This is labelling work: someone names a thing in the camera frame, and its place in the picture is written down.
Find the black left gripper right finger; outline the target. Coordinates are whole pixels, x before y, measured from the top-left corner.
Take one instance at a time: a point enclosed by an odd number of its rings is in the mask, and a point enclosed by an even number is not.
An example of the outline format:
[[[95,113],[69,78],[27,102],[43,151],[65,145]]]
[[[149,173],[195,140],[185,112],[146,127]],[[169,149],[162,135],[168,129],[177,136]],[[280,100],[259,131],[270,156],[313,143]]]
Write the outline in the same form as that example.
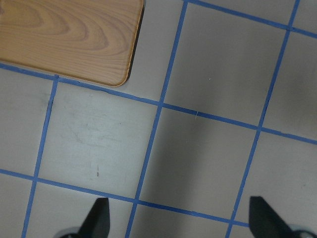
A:
[[[249,229],[255,238],[315,238],[305,229],[292,229],[261,196],[249,199]]]

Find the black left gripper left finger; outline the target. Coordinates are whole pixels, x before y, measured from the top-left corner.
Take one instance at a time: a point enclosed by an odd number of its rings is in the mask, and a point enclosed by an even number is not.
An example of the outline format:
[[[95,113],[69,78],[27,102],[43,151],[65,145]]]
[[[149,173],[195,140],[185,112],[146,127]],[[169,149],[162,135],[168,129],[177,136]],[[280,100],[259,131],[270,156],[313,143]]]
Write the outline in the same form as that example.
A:
[[[107,238],[109,231],[109,199],[97,198],[79,230],[63,234],[60,238]]]

